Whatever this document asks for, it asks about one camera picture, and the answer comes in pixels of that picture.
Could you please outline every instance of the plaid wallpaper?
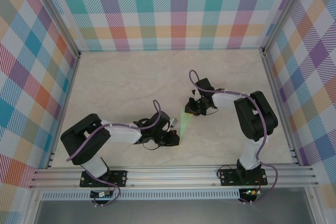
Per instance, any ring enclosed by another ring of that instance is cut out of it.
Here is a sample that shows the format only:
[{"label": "plaid wallpaper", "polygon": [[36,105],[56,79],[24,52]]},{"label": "plaid wallpaper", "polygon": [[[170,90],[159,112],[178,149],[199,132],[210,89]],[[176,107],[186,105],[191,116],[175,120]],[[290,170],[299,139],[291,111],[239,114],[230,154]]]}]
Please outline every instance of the plaid wallpaper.
[{"label": "plaid wallpaper", "polygon": [[282,11],[283,11],[285,5],[287,4],[287,1],[288,0],[282,0],[281,1],[281,4],[279,5],[279,8],[278,8],[278,10],[277,10],[277,12],[276,12],[273,20],[272,20],[272,23],[270,24],[270,26],[269,26],[269,28],[267,30],[267,33],[266,33],[266,35],[264,37],[264,40],[262,41],[261,47],[265,46],[265,44],[266,44],[266,42],[267,42],[267,40],[268,40],[271,32],[273,31],[274,25],[278,22]]},{"label": "plaid wallpaper", "polygon": [[336,0],[299,0],[270,51],[291,128],[336,219]]},{"label": "plaid wallpaper", "polygon": [[78,45],[93,51],[259,48],[281,4],[281,0],[54,2]]},{"label": "plaid wallpaper", "polygon": [[0,223],[18,223],[75,58],[40,0],[0,0]]}]

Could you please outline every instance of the black bracket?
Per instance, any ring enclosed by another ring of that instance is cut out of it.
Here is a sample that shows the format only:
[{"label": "black bracket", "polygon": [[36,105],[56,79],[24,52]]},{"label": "black bracket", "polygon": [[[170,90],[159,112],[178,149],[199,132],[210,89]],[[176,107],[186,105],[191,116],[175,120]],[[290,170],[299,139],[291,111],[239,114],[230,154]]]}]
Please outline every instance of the black bracket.
[{"label": "black bracket", "polygon": [[[208,78],[204,78],[202,80],[199,80],[196,82],[196,85],[200,87],[201,89],[205,90],[212,90],[214,91],[215,88],[211,86]],[[199,115],[206,115],[206,111],[209,108],[216,109],[217,107],[215,106],[212,96],[214,93],[211,92],[204,92],[202,90],[198,90],[199,94],[201,95],[201,98],[199,98],[197,101],[194,98],[189,98],[189,101],[187,105],[184,108],[184,112],[199,116]]]},{"label": "black bracket", "polygon": [[[159,113],[156,112],[150,119],[143,118],[137,122],[133,122],[137,127],[147,127],[153,124],[158,118]],[[180,144],[180,137],[176,130],[164,131],[165,125],[170,124],[170,117],[161,111],[161,117],[157,124],[147,130],[141,130],[141,137],[135,144],[144,144],[149,140],[153,140],[158,146],[177,146]]]},{"label": "black bracket", "polygon": [[[110,170],[101,177],[100,180],[116,184],[119,187],[125,187],[127,181],[126,170]],[[96,181],[85,171],[82,172],[79,187],[109,187],[109,185]]]},{"label": "black bracket", "polygon": [[268,184],[264,169],[259,169],[255,177],[246,180],[243,183],[238,176],[236,169],[221,169],[219,170],[219,177],[221,178],[221,186],[266,186]]}]

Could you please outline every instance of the aluminum rail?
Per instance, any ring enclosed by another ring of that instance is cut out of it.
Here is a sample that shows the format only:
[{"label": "aluminum rail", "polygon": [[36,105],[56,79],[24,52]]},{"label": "aluminum rail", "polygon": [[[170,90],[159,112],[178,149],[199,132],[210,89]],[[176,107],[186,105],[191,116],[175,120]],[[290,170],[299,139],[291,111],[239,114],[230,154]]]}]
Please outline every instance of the aluminum rail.
[{"label": "aluminum rail", "polygon": [[65,42],[67,43],[69,49],[72,51],[74,55],[79,57],[80,48],[76,45],[72,35],[70,34],[66,24],[64,23],[60,13],[57,11],[56,6],[54,5],[53,0],[41,0],[43,6],[48,11],[51,19],[57,26],[59,32],[61,33],[62,37],[64,38]]},{"label": "aluminum rail", "polygon": [[292,14],[297,2],[299,0],[287,0],[286,5],[284,6],[280,17],[278,21],[276,22],[266,44],[264,47],[265,52],[269,52],[269,49],[272,47],[272,45],[277,40],[279,34],[281,33],[281,30],[283,29],[288,17]]},{"label": "aluminum rail", "polygon": [[[318,186],[317,178],[310,166],[294,164],[275,165],[279,172],[277,188]],[[127,170],[127,184],[122,190],[139,189],[205,189],[205,188],[248,188],[251,186],[222,187],[216,176],[220,166],[171,166],[171,167],[111,167],[111,170]],[[272,168],[266,171],[269,188],[275,180]],[[79,187],[81,168],[49,168],[36,170],[31,182],[32,190],[74,190]]]}]

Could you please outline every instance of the marble surface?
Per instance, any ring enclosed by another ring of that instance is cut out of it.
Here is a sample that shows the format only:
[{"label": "marble surface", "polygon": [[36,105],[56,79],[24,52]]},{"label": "marble surface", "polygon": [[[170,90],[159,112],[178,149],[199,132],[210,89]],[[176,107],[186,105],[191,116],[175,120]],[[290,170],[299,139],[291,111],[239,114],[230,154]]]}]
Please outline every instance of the marble surface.
[{"label": "marble surface", "polygon": [[[153,99],[171,118],[180,120],[181,107],[192,95],[190,69],[201,79],[207,77],[215,88],[244,93],[260,90],[276,111],[256,49],[85,52],[62,132],[90,113],[121,123],[151,117],[155,113]],[[142,145],[107,143],[98,153],[110,166],[219,165],[235,164],[244,144],[235,110],[222,108],[207,117],[193,116],[179,146],[148,151]],[[146,146],[156,145],[149,142]],[[67,157],[59,141],[52,166],[73,166],[66,162]],[[272,164],[291,163],[280,120],[261,159]]]}]

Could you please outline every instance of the black mounting plate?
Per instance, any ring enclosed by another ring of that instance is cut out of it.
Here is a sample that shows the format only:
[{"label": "black mounting plate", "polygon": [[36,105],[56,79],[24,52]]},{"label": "black mounting plate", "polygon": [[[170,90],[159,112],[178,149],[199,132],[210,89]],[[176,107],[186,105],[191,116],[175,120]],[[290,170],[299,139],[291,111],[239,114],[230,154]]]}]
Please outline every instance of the black mounting plate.
[{"label": "black mounting plate", "polygon": [[219,177],[221,178],[221,186],[259,186],[259,181],[256,178],[260,179],[262,186],[266,186],[268,184],[264,169],[259,169],[258,175],[247,181],[247,183],[242,183],[242,181],[240,181],[236,173],[236,169],[220,169]]},{"label": "black mounting plate", "polygon": [[[119,187],[125,187],[127,181],[126,170],[110,170],[103,176],[99,177],[100,180],[116,184]],[[109,187],[109,185],[98,182],[91,178],[85,171],[82,172],[79,187]]]}]

